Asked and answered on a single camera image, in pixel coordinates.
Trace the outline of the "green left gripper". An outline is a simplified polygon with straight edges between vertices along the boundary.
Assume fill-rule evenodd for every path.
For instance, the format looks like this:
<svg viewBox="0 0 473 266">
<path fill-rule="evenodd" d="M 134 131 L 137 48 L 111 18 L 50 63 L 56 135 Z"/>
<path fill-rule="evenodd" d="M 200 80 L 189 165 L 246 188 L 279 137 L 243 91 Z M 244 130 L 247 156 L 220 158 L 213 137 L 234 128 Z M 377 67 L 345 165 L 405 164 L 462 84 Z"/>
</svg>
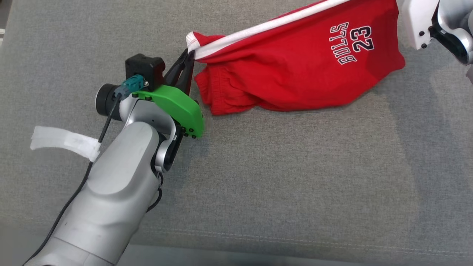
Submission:
<svg viewBox="0 0 473 266">
<path fill-rule="evenodd" d="M 152 92 L 132 93 L 139 99 L 150 98 L 159 108 L 176 120 L 193 138 L 201 138 L 204 119 L 199 104 L 189 97 L 194 74 L 195 51 L 185 49 L 164 76 L 164 84 Z"/>
</svg>

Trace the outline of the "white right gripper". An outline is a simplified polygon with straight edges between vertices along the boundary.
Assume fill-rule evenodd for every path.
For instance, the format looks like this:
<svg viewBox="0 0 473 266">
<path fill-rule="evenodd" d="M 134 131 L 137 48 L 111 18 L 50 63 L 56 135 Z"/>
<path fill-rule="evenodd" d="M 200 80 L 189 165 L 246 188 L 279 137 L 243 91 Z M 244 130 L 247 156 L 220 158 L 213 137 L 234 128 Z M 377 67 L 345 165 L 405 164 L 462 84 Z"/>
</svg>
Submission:
<svg viewBox="0 0 473 266">
<path fill-rule="evenodd" d="M 406 29 L 409 45 L 421 50 L 430 44 L 429 29 L 440 0 L 404 0 L 401 17 Z"/>
</svg>

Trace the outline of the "red Bulls 23 shorts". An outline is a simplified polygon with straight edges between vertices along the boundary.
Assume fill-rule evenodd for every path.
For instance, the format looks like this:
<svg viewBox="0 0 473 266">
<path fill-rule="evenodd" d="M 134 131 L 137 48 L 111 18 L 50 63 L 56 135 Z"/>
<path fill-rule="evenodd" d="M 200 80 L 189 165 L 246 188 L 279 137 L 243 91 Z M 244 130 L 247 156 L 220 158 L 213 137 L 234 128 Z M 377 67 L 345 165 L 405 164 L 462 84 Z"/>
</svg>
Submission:
<svg viewBox="0 0 473 266">
<path fill-rule="evenodd" d="M 397 0 L 323 0 L 231 35 L 190 32 L 195 81 L 215 116 L 344 106 L 405 60 Z"/>
</svg>

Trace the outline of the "white tape flag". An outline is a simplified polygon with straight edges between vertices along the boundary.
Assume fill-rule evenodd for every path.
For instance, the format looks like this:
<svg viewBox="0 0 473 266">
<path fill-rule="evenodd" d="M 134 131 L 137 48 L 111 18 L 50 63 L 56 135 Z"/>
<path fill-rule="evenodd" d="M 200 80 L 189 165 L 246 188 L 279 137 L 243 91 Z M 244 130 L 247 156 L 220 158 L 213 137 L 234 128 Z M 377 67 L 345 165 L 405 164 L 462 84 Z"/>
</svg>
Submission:
<svg viewBox="0 0 473 266">
<path fill-rule="evenodd" d="M 98 139 L 61 128 L 36 126 L 31 136 L 30 149 L 61 148 L 95 162 L 100 154 Z"/>
</svg>

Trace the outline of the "grey fabric sofa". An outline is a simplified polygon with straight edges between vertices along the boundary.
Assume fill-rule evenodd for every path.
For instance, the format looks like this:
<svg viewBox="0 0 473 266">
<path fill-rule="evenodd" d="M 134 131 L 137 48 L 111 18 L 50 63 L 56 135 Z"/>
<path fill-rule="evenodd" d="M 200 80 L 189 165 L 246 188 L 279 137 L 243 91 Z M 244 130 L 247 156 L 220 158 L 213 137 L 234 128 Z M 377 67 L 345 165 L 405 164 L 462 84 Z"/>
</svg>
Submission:
<svg viewBox="0 0 473 266">
<path fill-rule="evenodd" d="M 35 126 L 98 138 L 94 100 L 125 59 L 167 66 L 193 30 L 227 35 L 311 0 L 13 0 L 0 47 L 0 241 L 21 265 L 80 184 L 88 161 L 31 150 Z M 203 109 L 163 198 L 134 244 L 152 265 L 195 249 L 372 265 L 473 266 L 473 85 L 441 44 L 406 43 L 406 66 L 345 108 L 230 116 Z"/>
</svg>

